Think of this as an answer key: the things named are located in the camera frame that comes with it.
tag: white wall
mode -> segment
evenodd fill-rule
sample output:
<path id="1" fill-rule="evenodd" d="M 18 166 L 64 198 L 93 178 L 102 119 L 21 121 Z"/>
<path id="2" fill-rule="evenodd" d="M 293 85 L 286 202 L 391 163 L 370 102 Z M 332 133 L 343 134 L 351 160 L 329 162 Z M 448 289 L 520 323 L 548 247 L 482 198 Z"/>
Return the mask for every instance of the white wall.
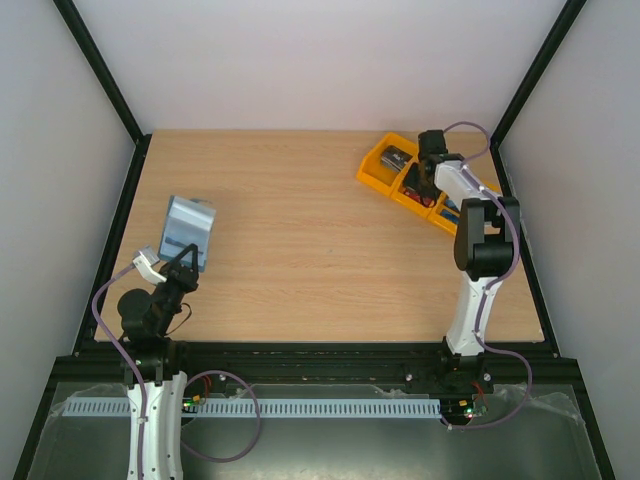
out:
<path id="1" fill-rule="evenodd" d="M 503 152 L 563 355 L 620 479 L 640 470 L 640 3 L 587 2 Z"/>
<path id="2" fill-rule="evenodd" d="M 77 0 L 142 129 L 493 128 L 564 0 Z"/>
<path id="3" fill-rule="evenodd" d="M 0 478 L 71 353 L 133 143 L 52 1 L 0 15 Z"/>

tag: wooden table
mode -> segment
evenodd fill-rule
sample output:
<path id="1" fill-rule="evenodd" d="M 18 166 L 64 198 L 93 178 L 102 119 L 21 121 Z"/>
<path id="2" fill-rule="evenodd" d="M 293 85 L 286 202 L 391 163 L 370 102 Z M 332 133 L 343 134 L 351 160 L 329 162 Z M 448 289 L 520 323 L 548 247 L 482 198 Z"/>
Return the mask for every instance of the wooden table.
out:
<path id="1" fill-rule="evenodd" d="M 193 317 L 172 338 L 440 341 L 461 281 L 453 237 L 356 180 L 383 134 L 155 132 L 116 271 L 135 250 L 158 247 L 170 195 L 205 199 L 217 210 L 208 266 L 185 299 Z M 447 142 L 470 155 L 484 140 L 452 133 Z M 498 184 L 488 155 L 473 169 Z M 118 299 L 147 286 L 130 273 L 109 290 L 103 316 L 117 335 Z M 521 266 L 497 295 L 487 338 L 543 339 Z"/>

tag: black frame bar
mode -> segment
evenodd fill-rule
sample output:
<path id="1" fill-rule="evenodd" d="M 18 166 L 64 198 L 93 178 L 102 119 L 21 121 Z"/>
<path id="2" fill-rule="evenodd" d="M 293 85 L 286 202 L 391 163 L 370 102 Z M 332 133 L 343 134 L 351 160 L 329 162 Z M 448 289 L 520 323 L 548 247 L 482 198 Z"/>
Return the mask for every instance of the black frame bar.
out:
<path id="1" fill-rule="evenodd" d="M 129 212 L 151 135 L 143 135 L 118 86 L 91 38 L 72 0 L 53 0 L 98 80 L 109 96 L 125 128 L 136 143 L 123 192 L 109 231 L 107 244 L 98 268 L 93 293 L 113 272 Z M 540 51 L 516 91 L 491 137 L 491 155 L 502 191 L 511 194 L 511 186 L 500 156 L 500 145 L 516 117 L 524 107 L 553 55 L 567 35 L 586 0 L 568 0 Z M 578 363 L 560 357 L 549 314 L 535 274 L 526 242 L 522 242 L 522 259 L 530 290 L 536 305 L 545 341 L 493 344 L 524 355 L 532 365 L 538 384 L 571 385 L 586 421 L 591 445 L 602 478 L 613 479 L 614 473 L 598 429 L 597 421 L 584 386 Z M 45 424 L 55 388 L 59 382 L 120 382 L 121 359 L 111 345 L 94 340 L 96 329 L 90 304 L 87 305 L 73 356 L 59 357 L 40 402 L 14 479 L 27 478 L 40 432 Z M 249 383 L 372 383 L 378 386 L 404 388 L 411 393 L 429 393 L 420 381 L 407 382 L 406 374 L 420 378 L 421 369 L 437 359 L 439 343 L 189 343 L 189 365 L 194 372 L 212 367 L 231 370 Z M 487 364 L 495 383 L 517 383 L 526 378 L 523 365 L 516 359 L 487 354 Z M 213 390 L 225 392 L 228 385 L 214 379 Z"/>

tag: white slotted strip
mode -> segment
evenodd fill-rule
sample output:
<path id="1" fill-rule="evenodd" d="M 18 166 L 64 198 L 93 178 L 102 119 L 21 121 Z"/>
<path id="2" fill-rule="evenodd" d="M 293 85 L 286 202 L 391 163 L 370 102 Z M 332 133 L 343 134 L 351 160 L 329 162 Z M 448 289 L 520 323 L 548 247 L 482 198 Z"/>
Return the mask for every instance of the white slotted strip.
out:
<path id="1" fill-rule="evenodd" d="M 261 399 L 263 418 L 440 418 L 440 401 L 429 399 Z M 66 417 L 128 417 L 127 398 L 73 398 Z M 252 418 L 251 399 L 210 398 L 183 417 Z"/>

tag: purple hose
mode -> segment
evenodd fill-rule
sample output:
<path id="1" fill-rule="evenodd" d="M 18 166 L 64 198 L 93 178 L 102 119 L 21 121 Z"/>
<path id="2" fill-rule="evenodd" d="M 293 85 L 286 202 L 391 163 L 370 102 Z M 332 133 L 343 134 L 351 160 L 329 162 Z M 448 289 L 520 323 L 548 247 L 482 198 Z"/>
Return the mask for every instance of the purple hose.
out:
<path id="1" fill-rule="evenodd" d="M 242 385 L 247 390 L 247 392 L 249 392 L 249 396 L 251 397 L 251 400 L 253 400 L 253 405 L 255 406 L 255 409 L 256 409 L 256 430 L 253 434 L 253 438 L 251 439 L 249 444 L 246 446 L 246 448 L 242 450 L 240 453 L 228 458 L 210 457 L 209 455 L 205 455 L 204 453 L 200 453 L 194 450 L 192 447 L 187 445 L 184 442 L 184 440 L 180 440 L 180 443 L 182 444 L 182 448 L 184 448 L 187 452 L 189 452 L 194 457 L 199 458 L 200 460 L 206 460 L 207 462 L 214 462 L 214 463 L 235 462 L 236 460 L 240 460 L 247 453 L 249 453 L 257 443 L 258 438 L 260 437 L 260 432 L 262 430 L 262 419 L 260 417 L 260 405 L 258 404 L 258 398 L 256 397 L 256 394 L 253 393 L 253 390 L 247 384 L 247 382 L 242 380 L 240 377 L 234 375 L 233 373 L 225 372 L 223 370 L 207 370 L 206 372 L 199 373 L 196 376 L 191 377 L 189 379 L 189 381 L 187 382 L 187 386 L 191 385 L 193 382 L 195 382 L 199 378 L 204 377 L 205 375 L 225 375 L 227 377 L 233 378 L 236 382 Z"/>
<path id="2" fill-rule="evenodd" d="M 489 132 L 487 132 L 484 128 L 482 128 L 480 125 L 473 123 L 473 122 L 466 122 L 466 121 L 462 121 L 462 122 L 456 122 L 450 126 L 448 126 L 447 128 L 444 129 L 445 132 L 448 132 L 449 130 L 451 130 L 452 128 L 457 127 L 458 125 L 469 125 L 472 127 L 477 128 L 478 130 L 480 130 L 486 140 L 487 140 L 487 145 L 486 147 L 479 153 L 476 153 L 474 155 L 471 155 L 467 158 L 464 159 L 464 161 L 461 163 L 461 168 L 460 168 L 460 173 L 462 174 L 462 176 L 469 182 L 471 183 L 475 188 L 477 188 L 478 190 L 480 190 L 489 200 L 491 200 L 494 205 L 498 208 L 498 210 L 500 211 L 500 213 L 502 214 L 502 217 L 505 220 L 505 223 L 507 224 L 509 231 L 511 232 L 511 236 L 513 238 L 513 259 L 511 260 L 511 266 L 509 267 L 509 269 L 500 277 L 496 278 L 495 280 L 492 280 L 491 282 L 489 282 L 487 284 L 486 289 L 490 289 L 492 286 L 494 286 L 496 283 L 498 282 L 502 282 L 504 280 L 506 280 L 507 278 L 509 278 L 511 276 L 511 274 L 515 271 L 516 267 L 518 266 L 518 261 L 520 260 L 520 235 L 519 235 L 519 228 L 516 228 L 515 224 L 513 223 L 513 220 L 511 219 L 511 217 L 509 216 L 509 214 L 507 213 L 507 210 L 504 208 L 504 205 L 502 205 L 502 203 L 500 203 L 500 201 L 498 200 L 498 198 L 493 195 L 492 193 L 489 193 L 489 189 L 487 189 L 484 185 L 482 185 L 482 183 L 480 183 L 469 171 L 468 171 L 468 163 L 470 160 L 473 160 L 474 158 L 478 158 L 481 157 L 482 155 L 486 154 L 489 151 L 489 145 L 490 145 L 490 140 L 489 140 Z M 487 296 L 486 295 L 482 295 L 482 298 L 480 299 L 480 305 L 478 306 L 478 313 L 476 314 L 476 320 L 475 320 L 475 324 L 474 324 L 474 331 L 473 334 L 476 337 L 476 340 L 478 341 L 478 343 L 480 344 L 480 346 L 482 348 L 484 348 L 486 351 L 491 352 L 491 353 L 495 353 L 497 355 L 509 355 L 511 357 L 515 357 L 518 360 L 520 360 L 525 368 L 527 369 L 527 388 L 525 390 L 525 394 L 524 397 L 522 399 L 522 401 L 511 411 L 509 412 L 507 415 L 505 415 L 504 417 L 495 420 L 493 422 L 489 422 L 489 423 L 485 423 L 482 425 L 451 425 L 444 417 L 442 418 L 443 423 L 447 426 L 447 428 L 452 429 L 452 430 L 481 430 L 484 428 L 491 428 L 491 427 L 496 427 L 502 423 L 505 423 L 506 421 L 510 420 L 511 418 L 513 418 L 521 409 L 522 407 L 524 407 L 524 404 L 526 403 L 527 399 L 529 398 L 529 395 L 531 394 L 531 389 L 533 387 L 533 372 L 531 370 L 531 365 L 529 364 L 529 362 L 527 361 L 527 359 L 525 357 L 523 357 L 522 355 L 520 355 L 518 352 L 512 352 L 510 350 L 501 350 L 498 348 L 493 348 L 488 346 L 486 343 L 484 343 L 484 340 L 482 339 L 482 337 L 480 336 L 480 321 L 482 319 L 482 313 L 484 312 L 484 307 L 485 304 L 487 302 Z"/>
<path id="3" fill-rule="evenodd" d="M 136 362 L 133 361 L 133 359 L 131 358 L 131 356 L 129 356 L 129 354 L 124 349 L 124 347 L 120 345 L 120 342 L 118 342 L 118 339 L 116 338 L 116 336 L 113 333 L 111 333 L 111 330 L 109 330 L 109 327 L 107 327 L 107 325 L 104 323 L 104 320 L 102 320 L 102 317 L 100 317 L 100 312 L 98 312 L 98 299 L 102 296 L 102 294 L 115 281 L 123 277 L 125 274 L 129 273 L 134 268 L 135 266 L 133 265 L 133 263 L 127 265 L 124 269 L 116 273 L 111 280 L 109 280 L 107 283 L 101 286 L 96 292 L 96 294 L 93 296 L 93 299 L 91 300 L 91 311 L 93 312 L 93 316 L 95 317 L 96 322 L 98 322 L 98 325 L 100 325 L 100 328 L 104 330 L 104 333 L 107 334 L 107 337 L 109 337 L 109 340 L 111 340 L 111 343 L 113 343 L 113 345 L 116 347 L 118 352 L 120 352 L 120 355 L 122 355 L 122 358 L 124 358 L 125 362 L 127 362 L 129 367 L 133 371 L 133 374 L 136 376 L 136 380 L 140 384 L 140 390 L 142 392 L 142 402 L 140 405 L 139 417 L 143 418 L 147 411 L 147 389 L 144 386 L 144 379 L 142 378 L 142 374 L 140 373 L 140 370 L 136 366 Z M 143 439 L 144 439 L 144 422 L 140 422 L 140 426 L 138 427 L 138 458 L 137 458 L 138 480 L 142 480 L 142 477 L 143 477 L 143 469 L 142 469 Z"/>

